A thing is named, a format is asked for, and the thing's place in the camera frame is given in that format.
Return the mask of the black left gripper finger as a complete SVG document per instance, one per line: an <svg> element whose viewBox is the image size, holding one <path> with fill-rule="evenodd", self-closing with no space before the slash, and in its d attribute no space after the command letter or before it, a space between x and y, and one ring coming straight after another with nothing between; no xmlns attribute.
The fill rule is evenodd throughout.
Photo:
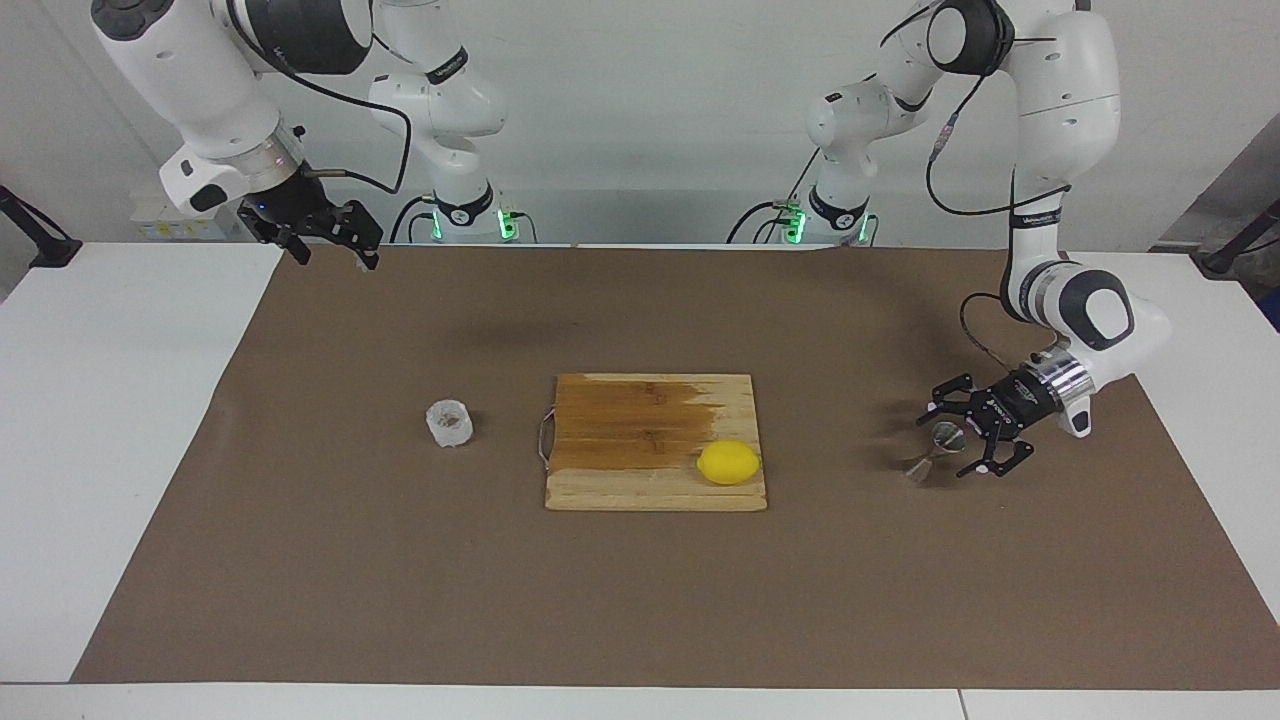
<svg viewBox="0 0 1280 720"><path fill-rule="evenodd" d="M998 427L1002 411L997 407L996 386L979 387L972 374L956 375L931 391L925 411L916 419L923 427L943 415L968 419L975 427Z"/></svg>
<svg viewBox="0 0 1280 720"><path fill-rule="evenodd" d="M966 424L966 428L980 437L980 456L959 469L956 471L957 479L973 473L1005 477L1036 451L1032 443L1020 437L1020 427L1018 425Z"/></svg>

